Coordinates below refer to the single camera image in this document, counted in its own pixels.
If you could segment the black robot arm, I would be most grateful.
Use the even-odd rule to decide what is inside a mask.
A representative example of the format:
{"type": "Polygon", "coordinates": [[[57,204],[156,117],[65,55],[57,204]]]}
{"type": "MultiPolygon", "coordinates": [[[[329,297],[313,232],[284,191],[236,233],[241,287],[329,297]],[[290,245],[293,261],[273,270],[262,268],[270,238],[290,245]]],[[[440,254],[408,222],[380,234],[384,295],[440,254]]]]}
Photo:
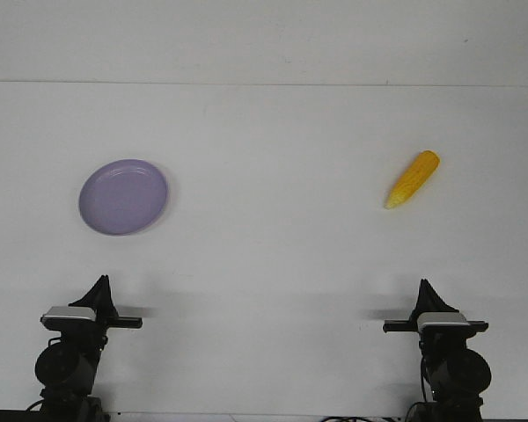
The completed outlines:
{"type": "Polygon", "coordinates": [[[428,280],[405,320],[386,320],[383,332],[414,332],[421,353],[422,400],[411,404],[406,421],[481,421],[480,408],[492,380],[490,366],[467,340],[488,329],[448,305],[428,280]]]}
{"type": "Polygon", "coordinates": [[[142,318],[119,314],[109,276],[102,274],[82,298],[50,308],[40,323],[57,336],[48,341],[34,366],[43,386],[35,413],[41,421],[109,421],[101,399],[92,394],[107,332],[139,330],[142,318]]]}

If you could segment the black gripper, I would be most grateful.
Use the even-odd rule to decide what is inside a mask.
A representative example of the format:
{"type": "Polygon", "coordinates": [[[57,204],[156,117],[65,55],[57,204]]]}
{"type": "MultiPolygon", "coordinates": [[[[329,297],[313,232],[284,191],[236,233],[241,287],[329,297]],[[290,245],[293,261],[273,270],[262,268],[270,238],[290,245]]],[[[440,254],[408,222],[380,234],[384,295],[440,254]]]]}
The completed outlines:
{"type": "Polygon", "coordinates": [[[101,275],[92,288],[80,299],[69,304],[70,307],[98,308],[102,302],[102,315],[108,319],[93,321],[84,317],[50,317],[48,329],[58,331],[61,337],[81,347],[103,347],[107,343],[107,331],[112,328],[138,330],[143,327],[140,317],[116,317],[110,280],[101,275]]]}
{"type": "Polygon", "coordinates": [[[417,330],[417,319],[424,312],[454,312],[458,309],[447,304],[427,279],[421,279],[415,306],[410,314],[409,320],[386,320],[383,325],[384,332],[417,332],[423,347],[465,347],[465,342],[477,333],[488,329],[488,322],[467,320],[470,324],[465,327],[449,327],[443,329],[428,328],[419,333],[417,330]]]}

